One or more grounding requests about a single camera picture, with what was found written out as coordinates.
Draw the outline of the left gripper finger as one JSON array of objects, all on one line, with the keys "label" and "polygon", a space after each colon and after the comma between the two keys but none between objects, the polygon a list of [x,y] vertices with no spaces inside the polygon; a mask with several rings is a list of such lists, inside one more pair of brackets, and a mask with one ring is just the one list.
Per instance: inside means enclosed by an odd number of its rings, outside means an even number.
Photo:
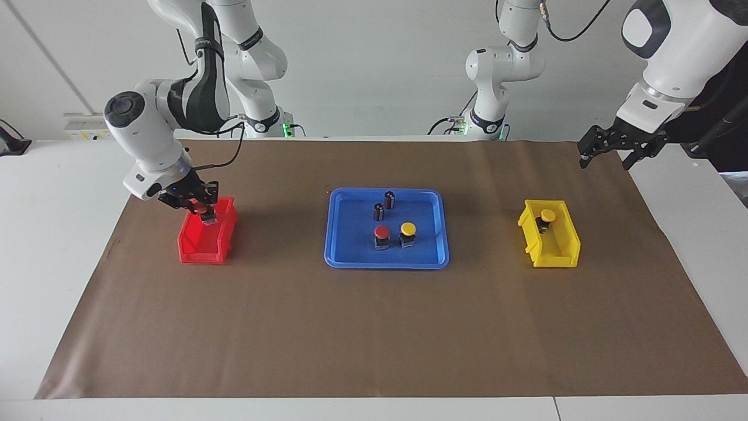
[{"label": "left gripper finger", "polygon": [[580,159],[578,161],[580,168],[585,170],[590,165],[591,160],[600,154],[602,142],[605,139],[605,130],[588,130],[578,142],[578,152]]},{"label": "left gripper finger", "polygon": [[629,171],[637,162],[645,158],[657,157],[665,145],[665,140],[652,140],[634,144],[632,152],[623,160],[623,170]]}]

